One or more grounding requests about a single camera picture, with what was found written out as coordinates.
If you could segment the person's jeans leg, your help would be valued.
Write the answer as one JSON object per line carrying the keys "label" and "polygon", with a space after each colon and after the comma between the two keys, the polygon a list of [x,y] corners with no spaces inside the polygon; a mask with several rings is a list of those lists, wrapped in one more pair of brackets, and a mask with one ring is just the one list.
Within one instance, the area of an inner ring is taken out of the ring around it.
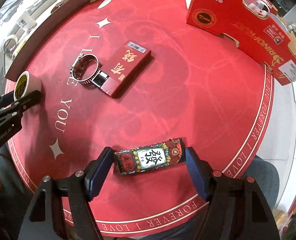
{"label": "person's jeans leg", "polygon": [[[280,187],[275,166],[255,156],[242,177],[247,176],[256,179],[269,207],[273,209]],[[32,197],[33,193],[17,173],[7,145],[3,145],[0,148],[0,239],[18,239]]]}

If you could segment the shallow cardboard box tray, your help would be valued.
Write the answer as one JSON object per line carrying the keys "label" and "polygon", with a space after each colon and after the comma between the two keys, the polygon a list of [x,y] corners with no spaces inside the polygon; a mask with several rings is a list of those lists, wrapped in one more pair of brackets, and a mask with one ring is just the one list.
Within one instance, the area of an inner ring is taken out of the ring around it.
{"label": "shallow cardboard box tray", "polygon": [[16,81],[48,35],[71,14],[93,1],[96,0],[57,0],[50,5],[35,20],[36,25],[21,36],[15,50],[4,55],[4,77]]}

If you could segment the metal hose clamp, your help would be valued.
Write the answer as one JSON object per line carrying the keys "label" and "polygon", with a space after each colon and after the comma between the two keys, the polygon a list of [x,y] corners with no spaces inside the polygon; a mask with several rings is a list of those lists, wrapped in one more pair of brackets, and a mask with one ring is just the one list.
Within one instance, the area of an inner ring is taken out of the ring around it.
{"label": "metal hose clamp", "polygon": [[[83,77],[88,67],[95,63],[95,69],[88,77]],[[94,54],[80,53],[70,67],[70,74],[74,81],[81,85],[88,86],[92,83],[96,74],[99,72],[99,60]]]}

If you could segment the yellow-core tape roll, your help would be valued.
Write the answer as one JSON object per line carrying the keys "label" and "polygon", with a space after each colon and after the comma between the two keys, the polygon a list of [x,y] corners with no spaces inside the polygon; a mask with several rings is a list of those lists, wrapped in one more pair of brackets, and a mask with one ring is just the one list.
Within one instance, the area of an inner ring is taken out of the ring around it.
{"label": "yellow-core tape roll", "polygon": [[38,90],[41,91],[42,82],[39,77],[30,74],[28,71],[24,71],[16,81],[14,88],[14,100],[19,100],[27,94]]}

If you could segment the colourful mahjong lighter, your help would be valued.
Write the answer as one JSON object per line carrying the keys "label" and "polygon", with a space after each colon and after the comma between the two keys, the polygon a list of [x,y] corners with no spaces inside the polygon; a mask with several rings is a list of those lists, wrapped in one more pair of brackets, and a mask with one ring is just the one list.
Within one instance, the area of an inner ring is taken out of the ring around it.
{"label": "colourful mahjong lighter", "polygon": [[183,140],[175,138],[115,152],[114,163],[121,175],[141,173],[182,163],[184,152]]}

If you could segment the red round tablecloth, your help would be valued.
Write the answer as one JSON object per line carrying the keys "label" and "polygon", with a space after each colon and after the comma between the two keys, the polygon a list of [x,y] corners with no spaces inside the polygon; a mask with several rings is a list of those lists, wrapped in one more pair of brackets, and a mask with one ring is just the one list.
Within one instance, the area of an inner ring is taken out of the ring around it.
{"label": "red round tablecloth", "polygon": [[[27,70],[44,98],[8,143],[31,194],[45,175],[65,178],[105,146],[118,151],[182,138],[214,169],[240,177],[255,166],[273,102],[271,75],[230,41],[185,22],[190,0],[98,0],[64,20]],[[83,87],[69,68],[80,53],[107,65],[127,41],[151,50],[117,99]]]}

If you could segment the large red fruit carton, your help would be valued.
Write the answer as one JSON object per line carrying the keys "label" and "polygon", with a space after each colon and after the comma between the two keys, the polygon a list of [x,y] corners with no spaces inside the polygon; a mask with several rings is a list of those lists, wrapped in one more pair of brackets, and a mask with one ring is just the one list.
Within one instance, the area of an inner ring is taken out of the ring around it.
{"label": "large red fruit carton", "polygon": [[192,0],[186,22],[233,40],[281,85],[296,81],[296,37],[268,0]]}

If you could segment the red cigarette-style box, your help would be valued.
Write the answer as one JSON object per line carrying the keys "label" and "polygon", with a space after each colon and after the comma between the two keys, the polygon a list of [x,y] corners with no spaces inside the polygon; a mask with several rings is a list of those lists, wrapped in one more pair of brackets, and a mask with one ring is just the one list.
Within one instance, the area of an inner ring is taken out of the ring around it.
{"label": "red cigarette-style box", "polygon": [[134,76],[135,71],[150,57],[151,49],[127,41],[102,65],[91,79],[91,84],[115,98]]}

